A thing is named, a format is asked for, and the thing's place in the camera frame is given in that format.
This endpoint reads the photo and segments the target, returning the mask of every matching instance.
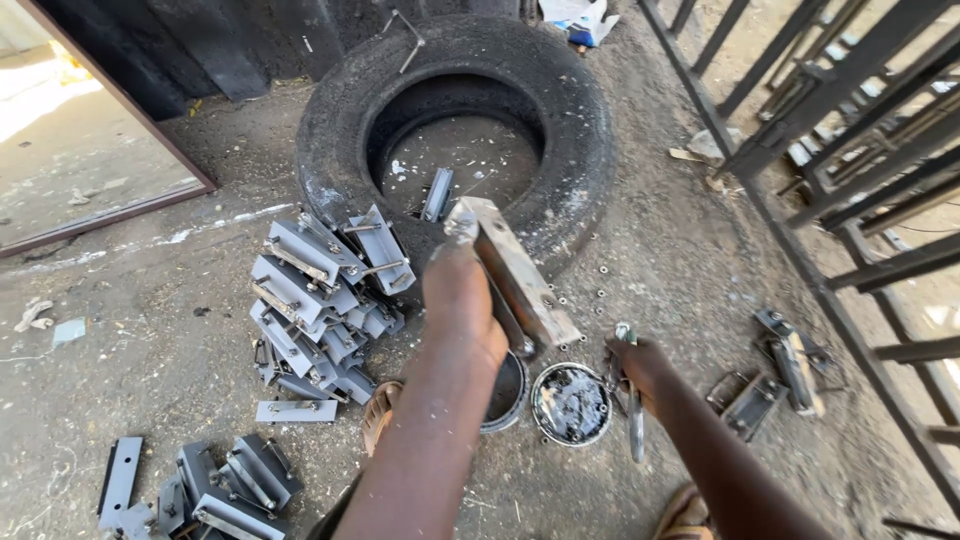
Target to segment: black tire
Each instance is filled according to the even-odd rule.
[[[490,116],[542,151],[530,188],[501,211],[540,271],[559,273],[596,228],[613,182],[600,86],[560,38],[520,22],[451,15],[415,24],[426,44],[402,75],[415,39],[397,20],[317,85],[297,137],[307,203],[340,226],[377,204],[420,275],[443,227],[388,205],[379,191],[387,157],[404,135],[437,118]]]

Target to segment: foot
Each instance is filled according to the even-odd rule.
[[[707,503],[693,483],[681,487],[667,506],[654,540],[713,540]]]
[[[367,402],[364,408],[363,425],[360,427],[367,455],[373,456],[376,441],[383,434],[383,430],[390,425],[390,420],[394,416],[394,405],[402,390],[403,384],[395,380],[384,382],[373,391],[373,396]]]

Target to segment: concrete floor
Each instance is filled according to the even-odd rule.
[[[662,340],[706,394],[728,370],[772,369],[751,345],[751,314],[766,305],[842,351],[754,211],[705,189],[700,164],[667,156],[701,127],[641,14],[630,5],[620,12],[585,59],[612,107],[615,193],[599,238],[549,278],[589,341],[541,358],[532,376],[561,360],[597,366],[601,335],[626,319]],[[306,490],[285,510],[299,527],[348,485],[363,454],[359,406],[332,426],[252,420],[254,403],[273,394],[250,367],[246,278],[270,221],[296,212],[293,142],[310,92],[290,83],[242,104],[204,100],[197,117],[165,128],[220,183],[217,192],[30,254],[51,254],[41,260],[0,261],[0,537],[100,538],[94,510],[104,466],[124,435],[147,437],[136,498],[156,496],[180,445],[203,440],[222,453],[253,431],[275,436],[300,471]],[[610,273],[599,274],[601,265]],[[49,313],[58,322],[87,317],[86,336],[51,350],[52,331],[13,332],[36,296],[57,303]],[[196,317],[196,307],[210,312]],[[597,307],[608,315],[595,315]],[[379,344],[372,375],[396,374],[419,327],[412,318]],[[891,514],[955,528],[876,395],[849,371],[850,390],[828,398],[824,419],[781,407],[751,445],[757,458],[839,537],[891,537],[879,523]],[[455,536],[649,537],[686,472],[655,421],[647,433],[647,461],[635,466],[623,422],[571,450],[541,444],[525,409],[517,424],[482,439]]]

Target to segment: left hand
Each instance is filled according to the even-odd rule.
[[[426,345],[479,354],[496,372],[507,354],[507,335],[493,318],[487,275],[473,245],[450,236],[423,274]]]

